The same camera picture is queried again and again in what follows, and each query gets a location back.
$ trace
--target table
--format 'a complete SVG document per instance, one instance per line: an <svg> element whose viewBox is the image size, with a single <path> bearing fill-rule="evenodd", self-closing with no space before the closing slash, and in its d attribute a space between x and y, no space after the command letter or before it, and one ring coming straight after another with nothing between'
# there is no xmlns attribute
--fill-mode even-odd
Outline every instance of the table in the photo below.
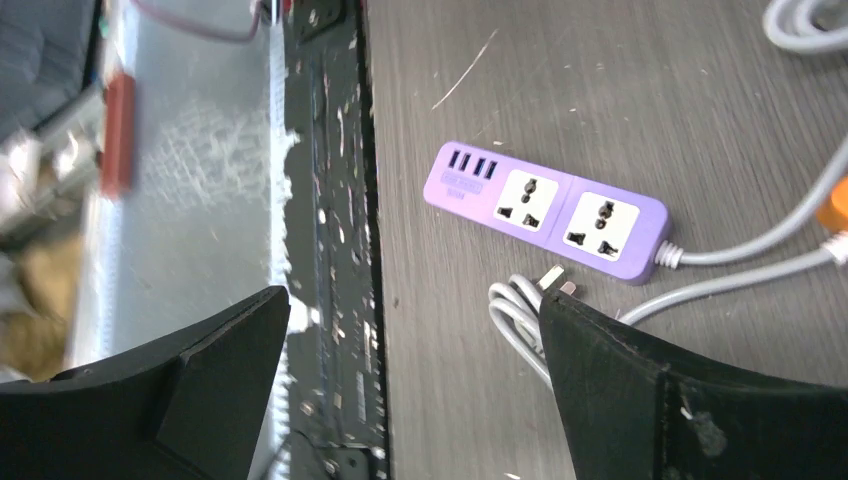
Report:
<svg viewBox="0 0 848 480"><path fill-rule="evenodd" d="M762 33L766 4L370 2L396 478L574 478L552 395L486 310L492 282L563 259L425 204L439 147L459 140L657 197L672 240L692 251L748 240L795 206L848 131L844 57L778 51ZM809 225L754 261L664 270L644 287L565 266L582 299L615 316L825 238ZM845 272L823 268L641 328L732 365L845 386L846 288Z"/></svg>

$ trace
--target power cord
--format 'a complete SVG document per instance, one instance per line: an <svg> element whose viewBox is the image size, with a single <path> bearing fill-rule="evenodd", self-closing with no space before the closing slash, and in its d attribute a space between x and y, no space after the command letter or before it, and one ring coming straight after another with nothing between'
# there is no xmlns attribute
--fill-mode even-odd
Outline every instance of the power cord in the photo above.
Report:
<svg viewBox="0 0 848 480"><path fill-rule="evenodd" d="M656 263L669 268L678 265L722 265L759 255L791 237L816 214L816 210L830 196L848 170L848 136L819 175L801 203L780 223L759 237L732 248L706 253L686 253L670 242L663 242L657 250Z"/></svg>
<svg viewBox="0 0 848 480"><path fill-rule="evenodd" d="M772 0L763 15L766 36L778 47L801 54L848 48L844 23L827 30L820 21L829 8L841 8L839 4L834 0Z"/></svg>
<svg viewBox="0 0 848 480"><path fill-rule="evenodd" d="M207 40L227 43L250 43L253 41L253 38L256 37L256 32L259 30L259 21L263 14L267 13L267 9L263 8L261 0L250 0L250 13L253 15L253 21L250 24L250 30L246 33L239 33L194 22L193 20L171 13L166 9L151 5L148 3L148 0L130 0L130 3L148 17L175 30Z"/></svg>
<svg viewBox="0 0 848 480"><path fill-rule="evenodd" d="M639 305L618 320L627 325L635 325L655 313L682 303L771 282L829 262L839 267L848 263L848 232L836 234L816 251L783 262L673 290ZM489 288L489 315L492 321L518 354L533 367L545 384L552 388L544 352L535 349L542 344L542 336L539 332L541 304L540 287L533 285L530 280L521 275L511 276L509 285L495 283ZM526 330L530 336L529 341L525 339L520 329Z"/></svg>

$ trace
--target plug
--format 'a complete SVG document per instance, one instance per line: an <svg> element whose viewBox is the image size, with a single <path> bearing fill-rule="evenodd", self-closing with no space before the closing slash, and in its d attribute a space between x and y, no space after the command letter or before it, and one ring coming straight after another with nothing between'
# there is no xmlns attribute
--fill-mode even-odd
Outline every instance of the plug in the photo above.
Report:
<svg viewBox="0 0 848 480"><path fill-rule="evenodd" d="M436 156L424 199L631 284L671 228L659 200L458 142Z"/></svg>
<svg viewBox="0 0 848 480"><path fill-rule="evenodd" d="M830 198L816 212L816 217L831 232L848 230L848 177L833 189Z"/></svg>

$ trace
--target scratch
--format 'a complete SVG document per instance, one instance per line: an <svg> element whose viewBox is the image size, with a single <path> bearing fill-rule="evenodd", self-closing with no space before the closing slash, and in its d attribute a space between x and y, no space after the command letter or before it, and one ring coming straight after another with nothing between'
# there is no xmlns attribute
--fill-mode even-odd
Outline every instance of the scratch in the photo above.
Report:
<svg viewBox="0 0 848 480"><path fill-rule="evenodd" d="M561 43L565 40L565 36L566 36L568 33L569 33L569 30L568 30L568 29L566 29L564 32L562 32L562 35L560 35L560 36L559 36L559 38L557 38L557 39L554 41L554 43L553 43L553 47L552 47L552 48L558 47L558 46L559 46L559 45L560 45L560 44L561 44ZM541 62L539 62L539 64L538 64L538 65L536 65L536 67L535 67L535 68L533 68L533 70L532 70L532 71L530 72L530 74L527 76L527 79L524 81L524 83L522 83L522 84L521 84L521 86L520 86L520 87L518 87L518 89L515 91L515 93L513 93L513 94L512 94L512 96L511 96L511 97L509 97L509 100L507 100L507 101L506 101L506 103L505 103L505 104L503 104L503 106L502 106L501 108L499 108L499 109L497 109L497 110L493 111L492 113L490 113L490 114L488 115L488 118L491 118L491 120L489 120L489 122L488 122L486 125L484 125L484 126L483 126L483 128L481 128L481 129L480 129L480 131L479 131L479 132L477 132L477 134L476 134L476 135L474 135L474 137L473 137L473 138L477 138L477 137L479 137L480 135L482 135L482 134L483 134L483 132L485 132L485 131L489 128L489 127L491 127L491 126L492 126L492 124L494 124L494 123L495 123L495 120L497 120L498 115L500 114L501 110L506 109L506 107L508 107L508 106L512 105L512 103L513 103L513 102L515 102L515 99L517 99L517 98L518 98L518 96L519 96L519 95L521 95L521 92L523 92L523 91L524 91L524 89L525 89L525 88L527 88L527 85L529 85L529 84L530 84L530 80L532 80L533 78L535 78L535 77L536 77L536 74L537 74L537 73L539 73L539 71L542 69L542 67L543 67L543 66L545 66L545 65L547 65L547 63L548 63L548 61L547 61L547 60L542 60Z"/></svg>
<svg viewBox="0 0 848 480"><path fill-rule="evenodd" d="M439 100L438 102L436 102L435 105L433 105L433 108L431 108L430 111L433 111L436 108L438 108L438 106L441 105L445 100L447 100L447 98L453 93L453 91L456 90L456 87L458 87L459 84L462 83L463 80L465 80L465 77L468 76L468 74L471 72L471 69L474 68L474 65L477 65L477 62L480 60L480 57L482 57L483 53L486 52L486 49L489 48L489 44L492 42L492 39L495 38L495 34L497 34L497 33L498 33L498 29L496 28L495 31L492 32L491 35L489 35L489 39L486 40L485 44L483 44L483 48L480 49L480 52L477 54L477 56L474 57L474 61L471 62L471 65L469 65L468 68L465 69L465 73L463 73L462 76L459 77L459 80L457 80L456 83L453 85L453 87L451 87L451 89L448 90L448 93L446 93L445 96L442 97L441 100Z"/></svg>
<svg viewBox="0 0 848 480"><path fill-rule="evenodd" d="M339 121L339 156L344 157L344 120L342 119L342 107L339 107L336 112L336 118Z"/></svg>

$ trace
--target white cord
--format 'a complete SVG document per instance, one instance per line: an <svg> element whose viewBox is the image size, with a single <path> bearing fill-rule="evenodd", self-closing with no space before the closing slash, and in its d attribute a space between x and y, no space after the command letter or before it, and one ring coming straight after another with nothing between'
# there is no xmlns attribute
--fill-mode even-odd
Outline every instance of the white cord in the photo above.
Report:
<svg viewBox="0 0 848 480"><path fill-rule="evenodd" d="M848 264L848 232L834 235L818 250L783 262L672 290L639 305L618 321L635 325L651 315L698 298L771 282L830 262L840 267ZM489 288L489 314L510 345L552 388L544 355L537 350L542 345L539 331L542 295L532 282L521 275L511 276L509 282L509 285L495 283Z"/></svg>
<svg viewBox="0 0 848 480"><path fill-rule="evenodd" d="M823 31L816 15L837 5L833 0L772 0L763 15L766 36L778 47L800 54L835 52L848 48L848 28Z"/></svg>
<svg viewBox="0 0 848 480"><path fill-rule="evenodd" d="M542 293L533 282L521 275L509 277L509 285L495 283L489 287L489 315L495 326L548 388L553 389L551 375L541 353L541 305Z"/></svg>
<svg viewBox="0 0 848 480"><path fill-rule="evenodd" d="M741 245L707 253L686 253L673 243L663 242L654 260L658 265L677 268L678 265L722 265L759 255L783 242L803 227L816 214L819 206L827 200L830 192L842 180L846 170L848 170L848 136L842 140L839 149L798 206L768 232Z"/></svg>

